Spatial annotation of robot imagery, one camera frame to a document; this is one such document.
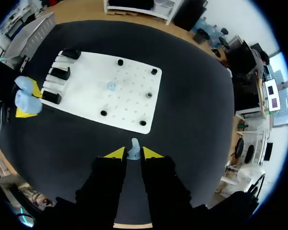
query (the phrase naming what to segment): wooden floor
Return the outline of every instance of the wooden floor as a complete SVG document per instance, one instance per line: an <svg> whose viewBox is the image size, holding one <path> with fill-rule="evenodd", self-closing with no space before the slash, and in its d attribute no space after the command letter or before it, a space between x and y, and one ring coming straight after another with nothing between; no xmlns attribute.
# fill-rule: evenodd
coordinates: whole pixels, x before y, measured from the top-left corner
<svg viewBox="0 0 288 230"><path fill-rule="evenodd" d="M151 26L153 28L162 30L166 33L179 37L187 42L190 42L195 46L199 47L200 49L204 50L206 53L215 57L207 43L203 45L198 45L192 40L192 36L194 35L193 33L187 32L175 26L173 23L170 23L170 25L165 25L164 20L149 15L144 14L138 14L137 16L107 15L104 13L102 0L65 0L53 7L47 8L43 12L43 14L49 12L55 13L55 20L57 24L75 22L75 21L84 21L84 20L109 20L109 21L124 21ZM236 135L237 130L236 128L238 122L239 119L235 117L232 131L231 149L228 154L229 156L233 153L235 145L239 138L239 136ZM4 160L6 166L11 171L11 173L16 173L13 167L5 159L1 151L0 151L0 160Z"/></svg>

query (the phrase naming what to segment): desk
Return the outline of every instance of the desk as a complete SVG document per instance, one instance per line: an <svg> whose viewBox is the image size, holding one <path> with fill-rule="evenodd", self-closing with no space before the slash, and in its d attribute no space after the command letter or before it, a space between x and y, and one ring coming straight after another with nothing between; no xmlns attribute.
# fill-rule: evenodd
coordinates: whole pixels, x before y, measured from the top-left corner
<svg viewBox="0 0 288 230"><path fill-rule="evenodd" d="M27 5L22 10L16 12L12 20L8 19L8 21L4 23L4 25L0 28L1 33L12 40L14 34L19 30L19 28L31 14L33 14L31 7Z"/></svg>
<svg viewBox="0 0 288 230"><path fill-rule="evenodd" d="M263 93L263 80L257 77L256 73L256 88L258 92L258 106L254 106L252 108L237 110L235 116L239 117L241 120L244 120L243 115L245 114L252 114L261 112L262 116L265 117L265 100L264 100L264 93Z"/></svg>
<svg viewBox="0 0 288 230"><path fill-rule="evenodd" d="M12 115L2 127L0 148L15 170L50 199L60 196L74 201L94 158L122 146L130 149L131 138L137 138L141 146L174 160L194 207L209 203L231 143L234 99L227 70L193 44L158 29L94 20L56 25L25 66L24 74L41 88L55 57L66 47L161 68L151 131L147 135L133 133L47 106L36 117ZM128 161L115 222L150 221L140 162Z"/></svg>

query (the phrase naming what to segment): black peg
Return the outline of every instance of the black peg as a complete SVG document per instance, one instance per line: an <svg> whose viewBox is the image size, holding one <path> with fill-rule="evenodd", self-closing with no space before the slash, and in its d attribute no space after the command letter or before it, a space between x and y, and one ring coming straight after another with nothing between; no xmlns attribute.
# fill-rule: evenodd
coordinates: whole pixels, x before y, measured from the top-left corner
<svg viewBox="0 0 288 230"><path fill-rule="evenodd" d="M118 62L117 62L117 64L118 64L119 66L122 66L122 65L124 64L124 61L123 61L122 59L119 59Z"/></svg>
<svg viewBox="0 0 288 230"><path fill-rule="evenodd" d="M152 70L152 74L153 74L153 75L156 75L157 72L158 72L158 71L157 71L156 69L153 69L153 70Z"/></svg>

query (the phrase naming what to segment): white shelf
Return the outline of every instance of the white shelf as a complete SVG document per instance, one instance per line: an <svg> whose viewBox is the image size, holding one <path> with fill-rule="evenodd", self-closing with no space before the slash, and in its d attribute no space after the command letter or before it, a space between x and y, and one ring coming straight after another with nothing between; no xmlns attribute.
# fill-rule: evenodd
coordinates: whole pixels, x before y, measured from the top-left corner
<svg viewBox="0 0 288 230"><path fill-rule="evenodd" d="M169 25L170 22L172 21L176 11L178 10L181 1L182 0L170 0L174 2L173 9L170 11L169 15L162 15L159 13L154 12L154 10L142 10L142 9L137 9L137 8L132 8L132 7L122 7L122 6L108 6L108 0L104 0L104 11L107 13L108 10L122 10L122 11L133 11L133 12L138 12L138 13L145 13L149 14L158 18L162 18L166 20L165 25Z"/></svg>
<svg viewBox="0 0 288 230"><path fill-rule="evenodd" d="M133 11L133 12L138 12L138 13L150 14L152 16L168 20L168 16L155 13L153 10L149 11L149 10L142 10L142 9L131 8L131 7L122 7L122 6L107 6L107 10Z"/></svg>

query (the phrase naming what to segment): light blue object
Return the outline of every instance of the light blue object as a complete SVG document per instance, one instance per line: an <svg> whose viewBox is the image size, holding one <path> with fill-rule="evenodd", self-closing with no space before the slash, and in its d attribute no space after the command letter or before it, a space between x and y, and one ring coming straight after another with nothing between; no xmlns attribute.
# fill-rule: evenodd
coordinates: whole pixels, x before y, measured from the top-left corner
<svg viewBox="0 0 288 230"><path fill-rule="evenodd" d="M108 89L111 91L115 91L115 83L110 81L108 84Z"/></svg>
<svg viewBox="0 0 288 230"><path fill-rule="evenodd" d="M33 82L25 76L19 76L15 79L16 85L27 94L33 93Z"/></svg>
<svg viewBox="0 0 288 230"><path fill-rule="evenodd" d="M18 90L16 93L15 105L20 108L21 111L29 114L38 114L42 111L42 102L22 90Z"/></svg>
<svg viewBox="0 0 288 230"><path fill-rule="evenodd" d="M132 149L127 152L128 153L127 159L136 161L141 158L140 144L137 138L132 138L131 143L132 143Z"/></svg>

